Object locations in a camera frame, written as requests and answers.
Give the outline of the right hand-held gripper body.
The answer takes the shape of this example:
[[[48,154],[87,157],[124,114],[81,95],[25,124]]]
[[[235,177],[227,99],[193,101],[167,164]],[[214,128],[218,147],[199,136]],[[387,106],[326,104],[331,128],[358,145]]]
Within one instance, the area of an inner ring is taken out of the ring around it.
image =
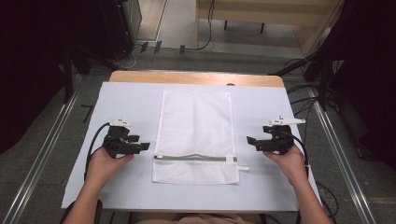
[[[294,145],[294,135],[290,127],[294,124],[305,124],[305,120],[279,116],[271,120],[268,126],[263,126],[263,131],[271,134],[272,138],[263,141],[262,150],[277,151],[280,155],[287,153]]]

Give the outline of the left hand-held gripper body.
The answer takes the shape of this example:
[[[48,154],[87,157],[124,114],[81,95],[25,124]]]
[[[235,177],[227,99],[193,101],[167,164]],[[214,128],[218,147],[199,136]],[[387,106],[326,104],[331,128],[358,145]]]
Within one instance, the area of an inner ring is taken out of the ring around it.
[[[111,158],[116,158],[119,154],[134,155],[134,144],[137,142],[128,142],[130,126],[131,124],[124,119],[116,119],[109,123],[103,147]]]

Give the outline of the person's right hand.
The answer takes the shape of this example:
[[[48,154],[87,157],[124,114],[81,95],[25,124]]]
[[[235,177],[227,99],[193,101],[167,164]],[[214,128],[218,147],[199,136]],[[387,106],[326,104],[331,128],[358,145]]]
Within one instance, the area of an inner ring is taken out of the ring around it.
[[[293,187],[300,189],[307,185],[304,155],[297,146],[291,147],[284,155],[276,155],[273,152],[264,152],[263,155],[277,164]]]

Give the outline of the person's left hand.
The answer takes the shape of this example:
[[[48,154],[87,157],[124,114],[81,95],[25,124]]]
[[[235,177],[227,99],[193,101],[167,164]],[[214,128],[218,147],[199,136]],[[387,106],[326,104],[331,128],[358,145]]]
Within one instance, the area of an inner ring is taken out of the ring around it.
[[[124,164],[133,158],[133,155],[126,155],[114,159],[103,147],[96,149],[89,162],[85,184],[94,189],[101,189]]]

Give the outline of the white table mat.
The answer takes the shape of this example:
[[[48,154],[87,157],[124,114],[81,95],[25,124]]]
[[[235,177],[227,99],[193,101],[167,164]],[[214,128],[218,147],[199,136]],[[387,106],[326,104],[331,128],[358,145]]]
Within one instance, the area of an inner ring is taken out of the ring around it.
[[[89,150],[103,142],[101,125],[115,119],[131,123],[141,141],[156,140],[164,91],[188,91],[189,84],[106,82],[85,140],[65,188],[63,207],[73,202],[82,187]],[[242,166],[240,180],[232,185],[169,185],[152,181],[152,150],[144,151],[124,165],[102,189],[106,209],[141,212],[265,213],[294,212],[298,203],[292,186],[276,164],[247,142],[247,137],[266,138],[262,127],[279,116],[290,118],[284,88],[206,86],[207,91],[232,95],[236,155]]]

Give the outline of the white mesh laundry bag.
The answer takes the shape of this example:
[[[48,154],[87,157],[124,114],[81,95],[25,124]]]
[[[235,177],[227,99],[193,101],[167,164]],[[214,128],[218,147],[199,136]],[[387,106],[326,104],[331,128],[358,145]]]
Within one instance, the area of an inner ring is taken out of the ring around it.
[[[232,95],[164,91],[152,180],[176,185],[229,185],[240,180]]]

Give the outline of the black metal stand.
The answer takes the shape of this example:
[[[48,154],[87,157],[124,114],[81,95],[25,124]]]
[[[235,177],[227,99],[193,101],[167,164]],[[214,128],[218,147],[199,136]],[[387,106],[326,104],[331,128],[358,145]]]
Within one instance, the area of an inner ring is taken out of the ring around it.
[[[101,57],[94,51],[87,49],[81,45],[66,43],[63,46],[64,57],[64,103],[67,104],[74,93],[74,86],[72,80],[72,66],[75,66],[79,73],[88,75],[91,71],[91,66],[87,58],[97,61],[99,64],[107,67],[111,71],[116,71],[117,67]]]
[[[304,72],[304,80],[307,82],[314,81],[319,77],[318,84],[318,103],[323,111],[326,111],[326,92],[328,88],[329,78],[332,73],[332,60],[323,53],[314,53],[305,58],[298,59],[296,63],[292,63],[285,68],[271,73],[271,76],[282,77],[287,73],[309,64]]]

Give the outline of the wooden table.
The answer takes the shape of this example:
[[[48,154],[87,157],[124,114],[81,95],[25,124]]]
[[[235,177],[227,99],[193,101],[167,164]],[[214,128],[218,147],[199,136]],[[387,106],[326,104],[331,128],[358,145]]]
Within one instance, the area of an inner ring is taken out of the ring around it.
[[[133,83],[172,83],[228,85],[249,87],[283,88],[284,82],[278,76],[241,75],[208,72],[170,72],[170,71],[115,71],[110,82]]]

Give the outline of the person's lap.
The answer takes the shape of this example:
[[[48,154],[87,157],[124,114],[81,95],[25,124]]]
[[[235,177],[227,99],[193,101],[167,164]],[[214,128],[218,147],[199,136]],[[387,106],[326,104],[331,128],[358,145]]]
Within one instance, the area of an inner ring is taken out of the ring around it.
[[[263,224],[256,214],[132,213],[130,224]]]

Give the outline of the black curtain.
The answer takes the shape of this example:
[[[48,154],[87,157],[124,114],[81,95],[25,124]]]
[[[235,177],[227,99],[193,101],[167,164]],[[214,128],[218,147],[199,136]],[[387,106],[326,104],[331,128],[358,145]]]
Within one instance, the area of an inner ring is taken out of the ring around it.
[[[346,0],[331,36],[330,88],[360,154],[396,170],[396,0]]]
[[[63,46],[80,45],[89,0],[0,0],[0,155],[64,88]]]

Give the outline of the black cabinet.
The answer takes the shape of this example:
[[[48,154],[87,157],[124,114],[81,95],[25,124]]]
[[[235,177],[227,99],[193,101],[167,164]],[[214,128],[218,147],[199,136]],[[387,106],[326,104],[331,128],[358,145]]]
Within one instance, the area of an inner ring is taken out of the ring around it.
[[[99,0],[106,33],[109,57],[121,59],[134,48],[142,21],[139,0]]]

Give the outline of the light wooden bench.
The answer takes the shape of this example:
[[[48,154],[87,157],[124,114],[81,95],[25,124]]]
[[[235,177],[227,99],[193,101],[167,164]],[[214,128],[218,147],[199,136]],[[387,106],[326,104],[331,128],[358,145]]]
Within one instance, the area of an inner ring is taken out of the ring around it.
[[[345,0],[215,0],[213,19],[292,25],[304,56],[318,49]]]

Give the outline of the metal floor rail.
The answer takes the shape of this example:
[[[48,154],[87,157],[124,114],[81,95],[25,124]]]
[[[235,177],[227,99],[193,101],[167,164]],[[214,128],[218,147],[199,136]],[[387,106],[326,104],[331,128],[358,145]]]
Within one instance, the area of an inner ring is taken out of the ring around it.
[[[18,224],[39,177],[78,97],[76,89],[64,102],[58,96],[29,127],[22,140],[0,156],[0,224]]]
[[[304,129],[319,195],[334,224],[377,224],[350,159],[326,111],[313,101]]]

